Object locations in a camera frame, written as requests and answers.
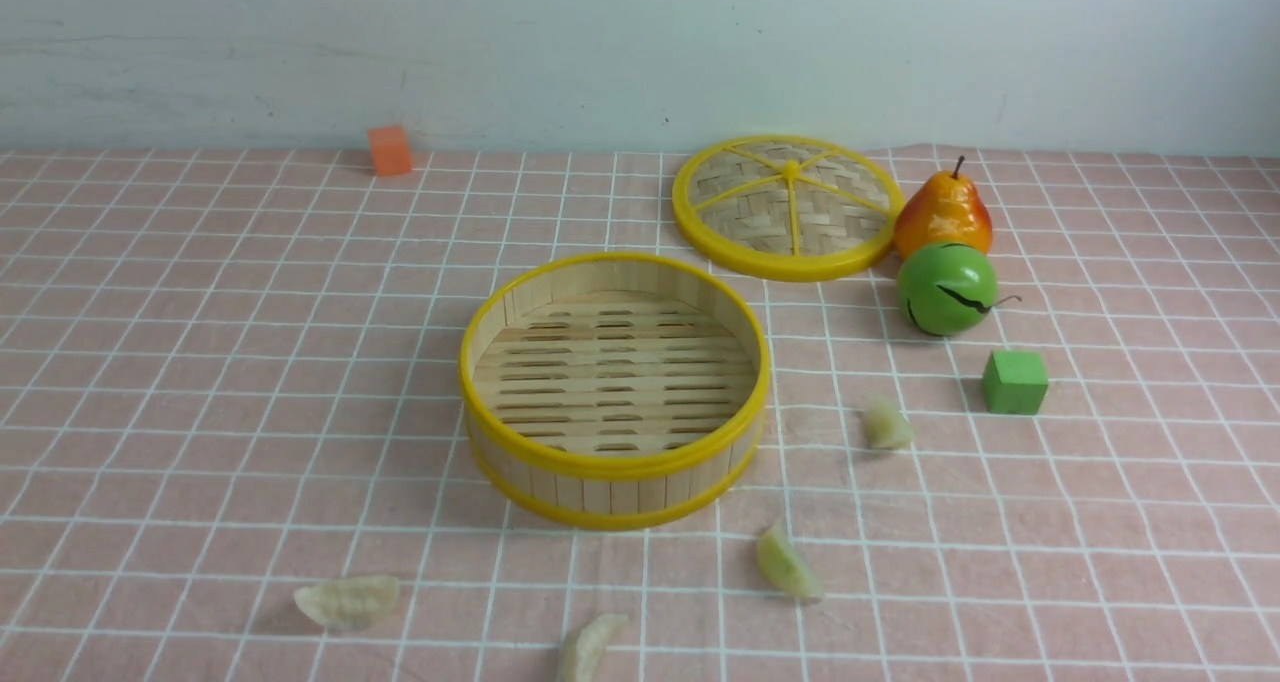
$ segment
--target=yellow spoke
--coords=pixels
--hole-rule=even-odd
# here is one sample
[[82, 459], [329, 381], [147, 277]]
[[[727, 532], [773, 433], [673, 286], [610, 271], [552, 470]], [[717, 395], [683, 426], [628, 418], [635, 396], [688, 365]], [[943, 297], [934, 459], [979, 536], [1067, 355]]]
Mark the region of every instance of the yellow spoke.
[[730, 148], [727, 148], [727, 150], [730, 150], [730, 152], [732, 152], [732, 154], [739, 155], [740, 157], [748, 157], [748, 159], [750, 159], [751, 163], [764, 164], [764, 166], [769, 168], [769, 170], [782, 171], [782, 168], [778, 168], [777, 164], [773, 164], [772, 161], [768, 161], [768, 159], [760, 157], [759, 154], [742, 152], [742, 150], [741, 148], [736, 148], [736, 146], [730, 146]]
[[836, 152], [815, 154], [815, 155], [813, 155], [813, 157], [805, 159], [804, 164], [800, 164], [800, 168], [801, 168], [801, 170], [804, 170], [804, 168], [809, 168], [810, 164], [818, 163], [819, 159], [835, 157], [835, 155], [836, 155]]
[[724, 189], [724, 191], [722, 191], [721, 194], [713, 196], [713, 198], [709, 198], [707, 202], [696, 203], [695, 207], [694, 207], [694, 212], [700, 212], [700, 211], [703, 211], [703, 209], [708, 209], [713, 203], [722, 202], [722, 200], [731, 198], [731, 196], [733, 196], [733, 194], [742, 193], [742, 191], [753, 189], [753, 187], [764, 186], [764, 184], [768, 184], [768, 182], [781, 180], [781, 179], [782, 179], [782, 175], [760, 177], [759, 180], [750, 180], [750, 182], [746, 182], [746, 184], [744, 184], [744, 186], [736, 186], [732, 189]]
[[886, 214], [886, 216], [888, 214], [887, 209], [883, 209], [883, 207], [881, 207], [881, 205], [872, 202], [872, 200], [864, 200], [864, 198], [860, 198], [860, 196], [858, 196], [858, 194], [846, 193], [845, 189], [840, 189], [840, 187], [836, 187], [836, 186], [828, 186], [827, 182], [818, 182], [818, 180], [810, 179], [810, 177], [800, 177], [800, 182], [805, 182], [805, 184], [818, 187], [818, 189], [826, 189], [826, 191], [828, 191], [828, 193], [832, 193], [832, 194], [840, 194], [840, 196], [842, 196], [842, 198], [849, 200], [849, 202], [860, 203], [865, 209], [874, 209], [874, 211], [883, 212], [883, 214]]
[[791, 207], [791, 257], [800, 257], [800, 212], [796, 211], [795, 180], [787, 180], [787, 203]]

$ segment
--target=wooden block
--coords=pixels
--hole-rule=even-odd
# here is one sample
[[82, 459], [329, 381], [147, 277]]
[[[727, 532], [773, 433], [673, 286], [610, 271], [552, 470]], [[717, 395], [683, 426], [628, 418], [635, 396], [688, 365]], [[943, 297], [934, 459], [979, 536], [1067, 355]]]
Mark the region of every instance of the wooden block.
[[402, 125], [374, 127], [369, 131], [369, 152], [374, 157], [375, 175], [407, 175], [413, 170], [408, 136]]
[[997, 415], [1036, 415], [1048, 392], [1044, 361], [1034, 351], [993, 351], [982, 375], [987, 409]]

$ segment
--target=green apple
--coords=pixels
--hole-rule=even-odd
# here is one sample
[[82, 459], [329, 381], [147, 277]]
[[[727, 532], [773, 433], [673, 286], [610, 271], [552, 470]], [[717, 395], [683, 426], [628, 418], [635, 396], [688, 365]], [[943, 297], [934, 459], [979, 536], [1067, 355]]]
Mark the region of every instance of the green apple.
[[902, 313], [931, 335], [957, 335], [987, 319], [996, 306], [996, 271], [969, 244], [923, 246], [897, 273]]

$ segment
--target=woven bamboo lid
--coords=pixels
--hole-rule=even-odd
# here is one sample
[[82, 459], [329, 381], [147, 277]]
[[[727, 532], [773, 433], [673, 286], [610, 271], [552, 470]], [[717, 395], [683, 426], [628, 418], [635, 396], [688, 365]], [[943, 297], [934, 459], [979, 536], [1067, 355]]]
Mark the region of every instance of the woven bamboo lid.
[[676, 177], [676, 225], [736, 273], [781, 282], [855, 275], [892, 244], [902, 193], [860, 154], [794, 136], [731, 139]]

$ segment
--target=yellow plastic rim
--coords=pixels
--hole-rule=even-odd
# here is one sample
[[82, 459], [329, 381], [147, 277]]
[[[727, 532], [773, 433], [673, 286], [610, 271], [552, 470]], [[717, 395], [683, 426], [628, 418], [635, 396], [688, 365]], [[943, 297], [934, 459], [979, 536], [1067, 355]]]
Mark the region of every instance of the yellow plastic rim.
[[622, 532], [626, 530], [643, 530], [645, 527], [657, 527], [658, 525], [675, 522], [682, 517], [687, 517], [687, 514], [698, 512], [704, 508], [704, 505], [709, 505], [716, 502], [717, 498], [733, 486], [733, 482], [737, 482], [739, 477], [746, 472], [751, 461], [755, 459], [755, 450], [759, 449], [760, 435], [763, 431], [763, 427], [755, 431], [755, 439], [751, 441], [746, 454], [742, 456], [742, 462], [739, 462], [737, 467], [730, 470], [728, 473], [716, 484], [716, 486], [708, 489], [696, 498], [691, 498], [677, 505], [668, 505], [668, 508], [659, 509], [658, 512], [644, 512], [639, 514], [591, 514], [589, 512], [576, 512], [572, 509], [564, 509], [562, 505], [545, 503], [544, 500], [526, 495], [525, 493], [511, 486], [511, 482], [503, 480], [498, 472], [493, 471], [493, 467], [489, 467], [489, 463], [485, 462], [484, 456], [480, 454], [480, 450], [477, 450], [475, 445], [471, 445], [471, 457], [475, 458], [476, 467], [480, 468], [480, 472], [484, 472], [484, 476], [489, 477], [489, 482], [493, 482], [493, 486], [497, 488], [499, 493], [507, 495], [509, 500], [529, 512], [570, 527], [599, 530], [603, 532]]
[[[755, 154], [744, 152], [740, 150], [740, 145], [754, 145], [754, 143], [768, 143], [768, 141], [778, 141], [778, 143], [791, 143], [791, 145], [805, 145], [813, 146], [813, 148], [822, 148], [822, 154], [809, 157], [808, 161], [799, 164], [799, 166], [787, 166], [787, 164], [780, 164], [768, 161], [768, 159], [758, 157]], [[723, 191], [723, 193], [717, 194], [716, 198], [708, 200], [708, 202], [694, 205], [689, 202], [689, 182], [695, 171], [699, 170], [701, 164], [707, 163], [708, 159], [714, 157], [717, 154], [737, 154], [740, 157], [751, 159], [754, 163], [763, 164], [765, 168], [772, 168], [776, 175], [768, 177], [764, 180], [786, 180], [787, 182], [787, 196], [791, 205], [791, 237], [792, 237], [792, 253], [791, 255], [769, 255], [759, 252], [759, 250], [751, 250], [749, 246], [736, 243], [736, 241], [728, 241], [726, 237], [717, 234], [699, 218], [700, 209], [708, 207], [710, 203], [719, 202], [719, 200], [726, 200], [736, 193], [736, 191], [748, 189], [750, 186], [759, 184], [759, 180], [751, 182], [748, 186], [735, 187], [735, 189]], [[846, 193], [844, 189], [836, 189], [836, 187], [824, 186], [823, 182], [809, 179], [804, 177], [805, 168], [809, 164], [817, 163], [818, 159], [823, 157], [849, 157], [851, 161], [859, 163], [860, 166], [867, 168], [869, 173], [887, 191], [890, 205], [887, 209], [881, 207], [878, 203], [870, 203], [868, 200], [858, 198], [858, 196]], [[795, 202], [795, 184], [796, 182], [801, 184], [817, 186], [819, 189], [826, 189], [832, 194], [844, 196], [850, 200], [851, 203], [863, 205], [863, 207], [878, 209], [886, 218], [886, 225], [877, 232], [876, 235], [869, 241], [864, 241], [863, 244], [855, 246], [855, 248], [845, 250], [845, 252], [835, 255], [817, 255], [817, 257], [805, 257], [805, 255], [797, 255], [799, 250], [799, 218]], [[676, 226], [680, 228], [681, 234], [685, 239], [694, 246], [698, 252], [707, 255], [712, 262], [721, 264], [721, 266], [732, 269], [732, 271], [741, 273], [742, 275], [762, 276], [765, 280], [777, 282], [823, 282], [823, 280], [836, 280], [836, 278], [856, 275], [856, 273], [868, 269], [872, 264], [879, 262], [888, 253], [893, 243], [893, 221], [897, 218], [897, 212], [905, 205], [902, 198], [902, 191], [899, 188], [897, 182], [893, 180], [887, 171], [882, 170], [878, 164], [870, 161], [870, 159], [863, 157], [863, 155], [851, 152], [851, 150], [842, 148], [842, 146], [826, 143], [822, 139], [800, 138], [800, 136], [749, 136], [749, 138], [728, 139], [721, 145], [710, 146], [704, 148], [703, 152], [695, 154], [689, 163], [685, 163], [684, 168], [680, 168], [678, 175], [676, 175], [675, 187], [672, 189], [672, 207], [676, 214]]]
[[[516, 432], [512, 427], [507, 427], [492, 409], [486, 408], [484, 400], [476, 393], [475, 385], [471, 381], [471, 340], [477, 334], [476, 330], [481, 319], [489, 312], [494, 305], [502, 305], [504, 296], [509, 290], [516, 289], [526, 284], [526, 282], [532, 280], [535, 276], [547, 275], [553, 273], [559, 267], [570, 267], [573, 264], [590, 264], [590, 262], [608, 262], [608, 261], [639, 261], [645, 264], [659, 264], [660, 266], [675, 267], [686, 275], [699, 276], [700, 280], [707, 282], [707, 284], [716, 287], [721, 290], [726, 298], [730, 299], [740, 310], [751, 325], [751, 334], [755, 337], [756, 354], [759, 354], [760, 367], [756, 371], [755, 385], [751, 389], [751, 394], [746, 398], [742, 407], [737, 409], [733, 417], [728, 418], [728, 422], [722, 424], [714, 432], [704, 436], [698, 441], [690, 441], [690, 444], [675, 449], [663, 450], [662, 454], [654, 454], [648, 457], [636, 458], [600, 458], [590, 457], [585, 454], [573, 454], [567, 450], [554, 450], [548, 447], [538, 444], [521, 432]], [[562, 258], [558, 262], [544, 264], [544, 266], [531, 269], [531, 271], [517, 276], [515, 280], [508, 282], [497, 293], [485, 299], [484, 305], [480, 305], [480, 310], [476, 310], [474, 317], [471, 317], [471, 324], [467, 325], [466, 333], [462, 335], [462, 351], [458, 354], [458, 377], [462, 386], [462, 400], [466, 412], [471, 413], [472, 421], [479, 424], [480, 431], [489, 436], [503, 450], [512, 454], [512, 457], [521, 459], [526, 464], [532, 467], [545, 470], [553, 473], [562, 473], [566, 477], [580, 477], [584, 480], [608, 480], [608, 481], [641, 481], [654, 477], [664, 477], [667, 473], [680, 472], [686, 468], [691, 468], [695, 464], [700, 464], [709, 458], [716, 457], [727, 449], [736, 441], [746, 427], [750, 426], [760, 416], [764, 409], [765, 395], [768, 395], [769, 386], [769, 345], [768, 340], [764, 338], [764, 330], [760, 328], [755, 313], [751, 313], [750, 305], [746, 305], [745, 299], [740, 294], [735, 293], [732, 287], [726, 285], [723, 282], [717, 280], [716, 276], [708, 275], [708, 273], [701, 271], [701, 269], [691, 267], [689, 264], [676, 262], [672, 258], [657, 257], [657, 255], [644, 255], [635, 252], [600, 252], [594, 255], [580, 255], [579, 257]]]

